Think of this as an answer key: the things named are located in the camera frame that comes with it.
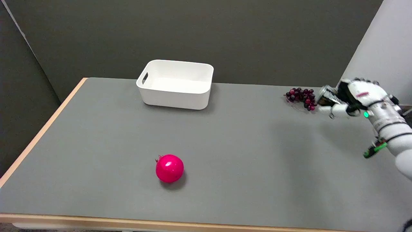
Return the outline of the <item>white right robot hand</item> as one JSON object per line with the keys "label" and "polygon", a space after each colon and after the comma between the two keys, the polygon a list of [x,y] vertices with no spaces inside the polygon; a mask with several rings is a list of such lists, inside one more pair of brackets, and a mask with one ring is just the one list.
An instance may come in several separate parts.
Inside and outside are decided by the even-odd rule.
{"label": "white right robot hand", "polygon": [[377,81],[363,78],[343,79],[337,87],[325,85],[316,97],[317,111],[334,119],[359,117],[373,105],[388,103],[400,110],[399,100],[388,94]]}

